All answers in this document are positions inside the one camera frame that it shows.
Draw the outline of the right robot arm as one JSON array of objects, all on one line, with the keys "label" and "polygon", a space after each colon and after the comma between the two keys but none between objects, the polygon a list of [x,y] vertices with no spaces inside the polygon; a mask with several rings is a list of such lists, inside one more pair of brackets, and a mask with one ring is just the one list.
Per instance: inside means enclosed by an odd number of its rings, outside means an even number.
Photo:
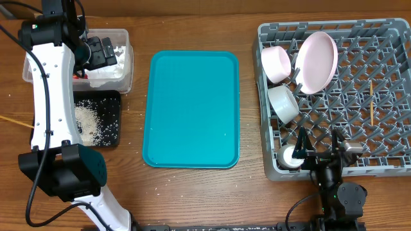
[{"label": "right robot arm", "polygon": [[310,172],[310,179],[317,183],[318,192],[296,202],[288,211],[284,225],[292,230],[290,215],[298,205],[319,197],[322,214],[313,216],[304,224],[305,230],[365,230],[358,218],[363,216],[367,190],[363,186],[344,182],[343,168],[354,164],[364,153],[359,142],[347,140],[339,130],[331,132],[331,149],[314,150],[305,128],[300,128],[292,157],[302,159],[302,168]]}]

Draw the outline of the small white cup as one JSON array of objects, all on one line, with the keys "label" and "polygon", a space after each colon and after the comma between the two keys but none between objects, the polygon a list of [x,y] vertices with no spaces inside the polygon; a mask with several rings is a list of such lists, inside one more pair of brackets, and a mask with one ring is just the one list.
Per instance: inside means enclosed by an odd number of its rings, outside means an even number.
[{"label": "small white cup", "polygon": [[279,149],[277,161],[280,166],[286,169],[297,169],[303,164],[304,159],[292,157],[294,149],[295,146],[293,144],[286,144]]}]

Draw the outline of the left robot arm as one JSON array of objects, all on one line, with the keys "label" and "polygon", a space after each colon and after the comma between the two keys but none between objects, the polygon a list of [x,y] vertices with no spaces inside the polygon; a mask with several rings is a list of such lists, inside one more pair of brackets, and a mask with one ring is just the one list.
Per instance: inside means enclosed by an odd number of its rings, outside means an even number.
[{"label": "left robot arm", "polygon": [[81,209],[98,230],[139,230],[107,185],[103,155],[83,145],[75,118],[73,78],[116,63],[108,38],[88,37],[79,1],[43,1],[13,41],[26,52],[34,93],[31,150],[19,169],[42,190]]}]

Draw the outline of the white tissue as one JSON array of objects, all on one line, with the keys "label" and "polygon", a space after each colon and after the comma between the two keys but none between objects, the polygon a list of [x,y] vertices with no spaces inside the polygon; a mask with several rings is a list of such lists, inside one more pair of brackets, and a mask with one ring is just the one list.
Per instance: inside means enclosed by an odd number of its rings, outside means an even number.
[{"label": "white tissue", "polygon": [[107,82],[111,80],[119,80],[123,76],[126,50],[126,46],[116,46],[114,48],[114,54],[116,56],[117,64],[106,66],[93,71],[85,71],[91,87],[101,87]]}]

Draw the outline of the pink bowl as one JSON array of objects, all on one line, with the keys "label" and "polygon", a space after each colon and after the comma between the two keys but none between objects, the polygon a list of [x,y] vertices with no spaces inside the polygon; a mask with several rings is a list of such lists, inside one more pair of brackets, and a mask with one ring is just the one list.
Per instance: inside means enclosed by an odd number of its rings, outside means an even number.
[{"label": "pink bowl", "polygon": [[267,78],[272,83],[283,81],[291,73],[291,61],[281,46],[264,48],[261,52],[261,63]]}]

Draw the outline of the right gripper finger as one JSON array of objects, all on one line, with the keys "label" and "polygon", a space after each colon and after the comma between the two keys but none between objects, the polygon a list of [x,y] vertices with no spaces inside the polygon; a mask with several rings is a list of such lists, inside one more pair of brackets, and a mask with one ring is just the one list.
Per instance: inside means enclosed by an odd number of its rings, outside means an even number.
[{"label": "right gripper finger", "polygon": [[337,128],[334,128],[331,132],[331,135],[332,135],[332,145],[331,145],[332,154],[339,154],[340,152],[345,151],[344,147],[341,146],[341,144],[345,141],[345,138],[342,135],[342,133]]},{"label": "right gripper finger", "polygon": [[306,159],[310,153],[314,152],[310,137],[304,127],[300,127],[297,143],[294,147],[292,158]]}]

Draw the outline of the large white plate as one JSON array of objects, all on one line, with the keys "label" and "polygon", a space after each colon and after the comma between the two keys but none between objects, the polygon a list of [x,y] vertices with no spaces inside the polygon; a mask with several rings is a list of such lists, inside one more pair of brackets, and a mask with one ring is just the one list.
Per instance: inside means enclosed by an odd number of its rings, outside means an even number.
[{"label": "large white plate", "polygon": [[295,68],[295,81],[301,92],[314,94],[328,86],[337,69],[338,51],[335,41],[325,32],[311,34],[302,44]]}]

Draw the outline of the grey bowl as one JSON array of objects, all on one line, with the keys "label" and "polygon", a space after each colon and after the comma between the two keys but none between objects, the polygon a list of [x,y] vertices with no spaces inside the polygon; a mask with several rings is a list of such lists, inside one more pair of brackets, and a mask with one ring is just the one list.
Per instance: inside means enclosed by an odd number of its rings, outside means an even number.
[{"label": "grey bowl", "polygon": [[299,115],[299,106],[288,87],[268,89],[268,99],[278,118],[287,124]]}]

